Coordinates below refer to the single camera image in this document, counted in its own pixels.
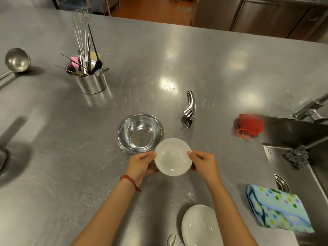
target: kitchen floor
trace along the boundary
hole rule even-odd
[[[120,0],[111,16],[190,26],[194,4],[181,0]]]

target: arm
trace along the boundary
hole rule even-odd
[[[148,169],[149,163],[155,157],[156,153],[151,151],[130,158],[126,174],[137,186],[140,186],[146,175],[155,172]],[[72,246],[111,245],[134,194],[134,184],[126,178],[121,179]]]
[[[220,180],[215,156],[194,150],[188,156],[210,190],[224,246],[258,246]]]

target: whisk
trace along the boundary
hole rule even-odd
[[[74,31],[79,45],[80,52],[78,53],[78,58],[80,60],[81,71],[84,74],[88,74],[87,69],[91,69],[91,60],[90,60],[90,33],[89,26],[91,19],[87,9],[76,9],[72,15]]]

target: light blue towel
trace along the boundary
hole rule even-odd
[[[263,227],[314,232],[304,206],[296,195],[250,185],[247,187],[247,197]]]

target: white plate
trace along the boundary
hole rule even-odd
[[[166,175],[179,176],[190,169],[192,160],[187,151],[191,151],[188,144],[177,138],[161,141],[155,149],[157,156],[155,164]]]
[[[215,211],[206,205],[194,205],[182,220],[182,238],[186,246],[224,246]]]

